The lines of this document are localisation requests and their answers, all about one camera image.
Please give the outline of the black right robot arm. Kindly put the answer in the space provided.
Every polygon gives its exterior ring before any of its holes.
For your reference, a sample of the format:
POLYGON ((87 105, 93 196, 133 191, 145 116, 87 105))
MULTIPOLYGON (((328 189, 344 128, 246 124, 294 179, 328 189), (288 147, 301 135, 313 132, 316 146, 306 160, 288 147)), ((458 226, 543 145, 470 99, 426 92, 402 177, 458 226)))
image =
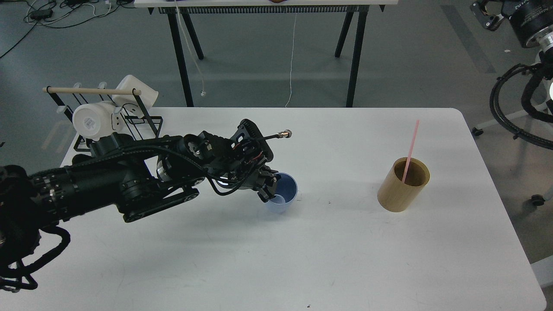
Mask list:
POLYGON ((494 120, 513 135, 527 143, 551 150, 553 142, 515 125, 500 108, 500 91, 503 86, 519 73, 529 73, 530 77, 520 96, 520 104, 531 118, 552 124, 552 114, 533 106, 534 92, 544 82, 552 85, 552 31, 553 3, 550 0, 500 0, 499 14, 488 12, 487 0, 475 0, 470 5, 472 14, 486 30, 495 31, 507 20, 522 48, 540 48, 537 62, 532 65, 517 64, 496 79, 489 97, 489 108, 494 120))

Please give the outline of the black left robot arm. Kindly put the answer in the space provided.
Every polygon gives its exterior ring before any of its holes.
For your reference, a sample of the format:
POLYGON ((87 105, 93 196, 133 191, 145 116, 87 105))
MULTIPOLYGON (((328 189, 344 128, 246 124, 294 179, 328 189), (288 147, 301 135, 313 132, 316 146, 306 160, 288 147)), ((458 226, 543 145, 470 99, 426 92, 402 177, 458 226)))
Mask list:
POLYGON ((1 167, 1 289, 38 287, 32 274, 70 243, 61 221, 114 205, 126 223, 195 199, 207 181, 219 196, 251 189, 261 201, 277 193, 280 177, 268 140, 290 138, 285 130, 261 134, 241 120, 231 138, 198 135, 135 140, 113 133, 89 144, 71 165, 28 175, 18 165, 1 167))

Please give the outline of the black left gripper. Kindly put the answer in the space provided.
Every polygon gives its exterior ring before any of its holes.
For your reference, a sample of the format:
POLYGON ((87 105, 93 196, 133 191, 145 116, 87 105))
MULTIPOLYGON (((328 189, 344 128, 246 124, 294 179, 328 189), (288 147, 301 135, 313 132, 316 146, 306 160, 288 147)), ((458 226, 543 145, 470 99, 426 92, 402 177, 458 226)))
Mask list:
POLYGON ((263 203, 275 198, 279 172, 266 165, 274 155, 255 122, 241 120, 231 138, 202 131, 184 136, 184 155, 195 165, 186 181, 219 181, 229 191, 252 189, 263 203))

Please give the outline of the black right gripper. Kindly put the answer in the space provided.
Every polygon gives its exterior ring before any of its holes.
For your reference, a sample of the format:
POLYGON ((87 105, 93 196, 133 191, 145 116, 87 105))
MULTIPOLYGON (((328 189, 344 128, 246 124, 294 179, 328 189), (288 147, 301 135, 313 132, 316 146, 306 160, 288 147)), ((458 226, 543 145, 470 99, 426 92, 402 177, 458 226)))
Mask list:
POLYGON ((498 13, 489 12, 488 4, 501 0, 474 0, 470 11, 486 30, 496 31, 504 18, 509 23, 521 47, 532 48, 552 33, 553 2, 551 0, 505 0, 498 13))

